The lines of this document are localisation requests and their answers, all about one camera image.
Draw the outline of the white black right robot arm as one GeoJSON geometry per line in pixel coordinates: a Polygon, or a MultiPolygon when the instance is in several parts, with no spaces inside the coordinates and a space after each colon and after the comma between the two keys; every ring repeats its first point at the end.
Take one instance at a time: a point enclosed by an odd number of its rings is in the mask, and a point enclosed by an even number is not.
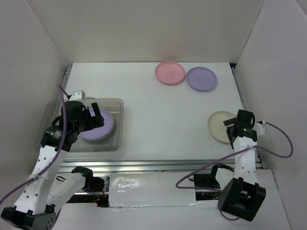
{"type": "Polygon", "coordinates": [[[234,176],[221,187],[218,210],[251,222],[266,197],[266,189],[258,183],[256,175],[257,132],[253,130],[252,112],[238,110],[236,118],[224,121],[226,133],[235,156],[234,176]]]}

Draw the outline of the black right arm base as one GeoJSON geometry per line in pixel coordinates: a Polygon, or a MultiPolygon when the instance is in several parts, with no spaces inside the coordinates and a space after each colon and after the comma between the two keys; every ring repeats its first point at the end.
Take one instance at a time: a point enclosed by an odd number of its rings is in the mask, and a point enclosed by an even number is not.
{"type": "Polygon", "coordinates": [[[218,163],[211,168],[210,174],[195,174],[188,178],[196,187],[211,191],[222,190],[233,178],[234,169],[225,164],[218,163]]]}

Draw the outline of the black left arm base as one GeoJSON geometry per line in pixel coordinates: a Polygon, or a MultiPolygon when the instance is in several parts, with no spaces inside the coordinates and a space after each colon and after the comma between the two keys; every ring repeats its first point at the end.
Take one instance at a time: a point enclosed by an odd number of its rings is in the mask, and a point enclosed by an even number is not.
{"type": "Polygon", "coordinates": [[[109,176],[94,177],[89,189],[80,190],[67,202],[68,204],[95,204],[98,207],[109,207],[109,176]]]}

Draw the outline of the cream plate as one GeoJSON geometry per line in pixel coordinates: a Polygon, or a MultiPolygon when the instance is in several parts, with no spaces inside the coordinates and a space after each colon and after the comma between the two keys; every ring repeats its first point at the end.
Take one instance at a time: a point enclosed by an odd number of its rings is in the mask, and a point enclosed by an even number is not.
{"type": "Polygon", "coordinates": [[[235,115],[227,111],[217,111],[208,119],[209,133],[218,141],[229,144],[229,138],[226,132],[227,127],[224,125],[224,121],[235,118],[235,115]]]}

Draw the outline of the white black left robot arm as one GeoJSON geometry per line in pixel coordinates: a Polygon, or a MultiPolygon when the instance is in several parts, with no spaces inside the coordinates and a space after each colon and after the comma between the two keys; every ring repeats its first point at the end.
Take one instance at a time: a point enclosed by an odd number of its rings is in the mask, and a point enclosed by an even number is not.
{"type": "Polygon", "coordinates": [[[51,190],[58,169],[78,135],[104,125],[98,104],[92,103],[91,106],[94,116],[91,116],[91,109],[80,101],[62,103],[61,115],[43,134],[32,174],[18,186],[18,189],[23,189],[21,196],[1,213],[4,221],[22,230],[50,230],[62,207],[75,192],[92,192],[95,185],[104,186],[103,179],[95,177],[92,170],[77,166],[58,188],[51,190]]]}

